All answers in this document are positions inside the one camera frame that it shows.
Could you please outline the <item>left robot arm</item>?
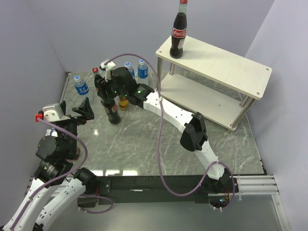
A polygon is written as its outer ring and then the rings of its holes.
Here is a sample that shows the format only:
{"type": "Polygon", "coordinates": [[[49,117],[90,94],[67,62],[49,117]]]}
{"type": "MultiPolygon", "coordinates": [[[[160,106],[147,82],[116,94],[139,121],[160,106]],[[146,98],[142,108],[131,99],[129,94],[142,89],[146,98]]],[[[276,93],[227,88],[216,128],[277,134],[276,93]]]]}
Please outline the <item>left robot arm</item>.
{"type": "Polygon", "coordinates": [[[50,126],[57,133],[38,142],[36,157],[41,162],[25,198],[3,231],[46,231],[53,218],[70,200],[96,189],[95,175],[82,165],[73,166],[78,159],[78,145],[88,157],[85,143],[77,136],[79,125],[94,119],[90,101],[85,98],[73,108],[77,116],[65,115],[66,102],[43,107],[36,121],[50,126]]]}

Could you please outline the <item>cola bottle shelved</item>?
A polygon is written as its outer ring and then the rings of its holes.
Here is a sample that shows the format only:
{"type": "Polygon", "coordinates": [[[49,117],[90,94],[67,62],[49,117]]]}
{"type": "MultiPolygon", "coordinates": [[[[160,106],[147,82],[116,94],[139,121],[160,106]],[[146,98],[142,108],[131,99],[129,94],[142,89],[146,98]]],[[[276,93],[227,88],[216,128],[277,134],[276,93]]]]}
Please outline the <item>cola bottle shelved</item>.
{"type": "Polygon", "coordinates": [[[179,10],[173,23],[169,54],[175,59],[179,59],[183,55],[183,44],[187,32],[187,3],[187,0],[180,0],[179,10]]]}
{"type": "Polygon", "coordinates": [[[103,100],[102,105],[105,109],[109,122],[113,125],[119,124],[121,119],[118,114],[117,104],[115,103],[115,100],[103,100]]]}
{"type": "Polygon", "coordinates": [[[101,81],[102,81],[102,76],[99,73],[99,69],[97,67],[94,67],[92,69],[93,75],[94,75],[94,86],[97,92],[97,95],[100,97],[100,85],[101,85],[101,81]]]}

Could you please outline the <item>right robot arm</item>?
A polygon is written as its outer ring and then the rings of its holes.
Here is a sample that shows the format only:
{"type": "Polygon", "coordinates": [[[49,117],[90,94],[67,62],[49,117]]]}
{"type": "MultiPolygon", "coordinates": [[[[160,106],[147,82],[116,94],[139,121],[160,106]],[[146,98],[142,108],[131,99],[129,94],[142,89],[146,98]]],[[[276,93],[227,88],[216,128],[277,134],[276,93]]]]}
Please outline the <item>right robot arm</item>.
{"type": "Polygon", "coordinates": [[[162,121],[166,120],[181,132],[181,146],[193,152],[206,168],[195,189],[205,185],[211,193],[219,193],[225,191],[228,183],[234,183],[231,171],[218,160],[210,146],[201,113],[185,111],[162,98],[159,91],[137,83],[125,67],[106,71],[103,77],[98,71],[93,74],[97,95],[103,103],[117,96],[124,97],[130,104],[159,115],[162,121]]]}

